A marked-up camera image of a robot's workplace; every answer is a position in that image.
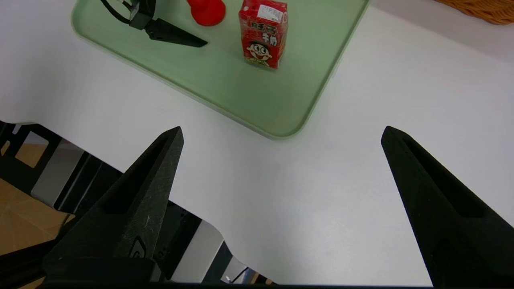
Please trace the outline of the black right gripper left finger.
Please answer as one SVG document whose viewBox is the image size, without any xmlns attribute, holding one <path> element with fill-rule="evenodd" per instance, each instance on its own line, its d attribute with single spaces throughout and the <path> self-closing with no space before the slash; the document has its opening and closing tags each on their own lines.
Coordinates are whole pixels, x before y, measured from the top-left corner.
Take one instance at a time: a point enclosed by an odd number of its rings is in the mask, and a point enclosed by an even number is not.
<svg viewBox="0 0 514 289">
<path fill-rule="evenodd" d="M 159 135 L 44 258 L 46 283 L 149 283 L 153 254 L 184 146 Z"/>
</svg>

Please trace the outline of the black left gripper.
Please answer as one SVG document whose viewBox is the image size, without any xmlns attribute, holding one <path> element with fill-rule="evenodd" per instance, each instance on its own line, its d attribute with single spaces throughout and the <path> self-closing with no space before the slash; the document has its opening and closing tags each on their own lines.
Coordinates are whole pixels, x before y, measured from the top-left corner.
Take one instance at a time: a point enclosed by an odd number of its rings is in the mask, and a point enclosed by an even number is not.
<svg viewBox="0 0 514 289">
<path fill-rule="evenodd" d="M 161 18 L 152 20 L 156 0 L 131 0 L 130 26 L 140 31 L 145 29 L 151 40 L 185 45 L 189 47 L 204 47 L 208 42 L 187 31 L 176 27 Z"/>
</svg>

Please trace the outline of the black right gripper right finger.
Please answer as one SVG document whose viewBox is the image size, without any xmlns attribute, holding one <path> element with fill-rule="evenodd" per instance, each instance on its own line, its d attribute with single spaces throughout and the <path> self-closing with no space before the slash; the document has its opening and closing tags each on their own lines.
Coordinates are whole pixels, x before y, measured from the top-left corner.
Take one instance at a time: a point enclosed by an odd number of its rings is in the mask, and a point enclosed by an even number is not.
<svg viewBox="0 0 514 289">
<path fill-rule="evenodd" d="M 433 286 L 511 287 L 513 227 L 402 130 L 381 145 Z"/>
</svg>

